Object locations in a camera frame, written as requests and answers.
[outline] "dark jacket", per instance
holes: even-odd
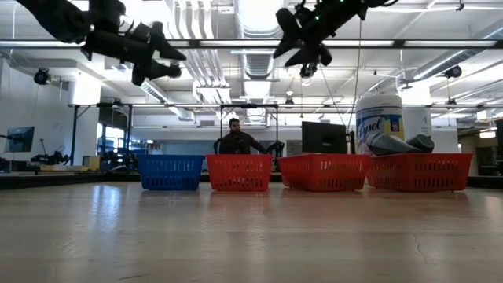
[[[250,154],[250,147],[266,154],[266,149],[251,135],[230,132],[220,141],[220,154]]]

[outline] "ceiling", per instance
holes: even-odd
[[[168,24],[167,17],[164,16],[165,9],[172,0],[159,0],[140,2],[140,0],[124,0],[127,2],[137,2],[143,10],[139,17],[146,23],[153,20],[161,20]],[[279,0],[254,0],[257,3]],[[460,12],[453,10],[459,5],[455,0],[400,0],[398,4],[388,10],[379,8],[370,10],[367,19],[362,22],[362,39],[477,39],[477,34],[501,20],[501,10],[503,2],[501,0],[470,0],[463,1],[465,9]],[[79,8],[86,9],[87,1],[74,1]],[[180,3],[175,1],[175,11],[179,15]],[[192,3],[187,2],[188,15]],[[238,15],[235,13],[232,0],[214,0],[211,2],[211,26],[217,39],[237,39],[240,38],[240,28],[237,25]],[[271,13],[259,11],[256,20]],[[338,39],[358,39],[360,21],[357,17],[350,20],[337,32]],[[21,5],[13,1],[0,0],[0,39],[51,39],[51,36],[41,28],[35,18]],[[293,92],[296,104],[319,104],[329,100],[331,95],[340,103],[352,103],[355,94],[357,96],[369,91],[388,75],[401,75],[403,70],[413,72],[429,61],[442,56],[449,50],[331,50],[333,56],[332,63],[315,73],[312,82],[308,86],[301,86],[298,70],[289,70],[282,67],[288,55],[279,58],[274,62],[273,70],[266,81],[270,82],[267,94],[259,96],[264,102],[277,101],[284,103],[286,92]],[[194,60],[200,60],[203,54],[200,51],[184,51],[192,53]],[[244,88],[244,81],[249,78],[244,74],[242,54],[239,50],[220,49],[216,50],[215,59],[221,66],[226,83],[230,87],[230,99],[233,103],[244,102],[249,99]],[[93,62],[89,62],[78,50],[14,50],[13,57],[23,68],[35,71],[36,68],[50,67],[51,73],[63,79],[71,79],[78,72],[91,70],[95,77],[106,83],[101,92],[102,97],[117,97],[123,102],[146,103],[149,101],[145,92],[139,87],[130,83],[130,72],[118,72],[110,65],[118,62],[110,61],[102,56],[96,56]],[[500,79],[503,60],[503,50],[486,50],[478,55],[461,62],[459,65],[463,69],[463,75],[459,79],[451,79],[450,87],[446,87],[445,78],[431,78],[427,80],[430,86],[433,102],[444,102],[450,96],[465,94],[467,92],[483,89],[486,85]],[[211,74],[209,65],[205,65],[207,72]],[[156,88],[163,92],[163,95],[170,101],[177,103],[200,103],[193,95],[194,78],[189,69],[182,65],[183,73],[180,79],[162,78],[153,80]],[[252,88],[259,87],[259,82],[253,82]],[[396,85],[391,84],[385,91],[396,92]],[[492,102],[498,101],[503,93],[499,84],[488,91],[471,96],[463,101],[463,104],[483,103],[490,99]],[[470,115],[473,109],[466,109],[459,113]],[[159,110],[153,109],[151,112],[142,109],[142,113],[160,114]]]

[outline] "lysol wipes container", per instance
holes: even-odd
[[[404,139],[402,99],[395,94],[367,94],[356,103],[356,137],[359,154],[372,154],[366,139],[385,133]]]

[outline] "man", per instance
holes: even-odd
[[[220,154],[250,154],[250,146],[263,154],[266,149],[251,135],[241,131],[240,122],[236,118],[229,121],[230,133],[220,141]]]

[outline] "computer monitor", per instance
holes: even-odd
[[[7,130],[6,153],[29,153],[33,145],[35,127],[16,127]]]
[[[302,122],[302,151],[346,154],[346,127],[329,123]]]

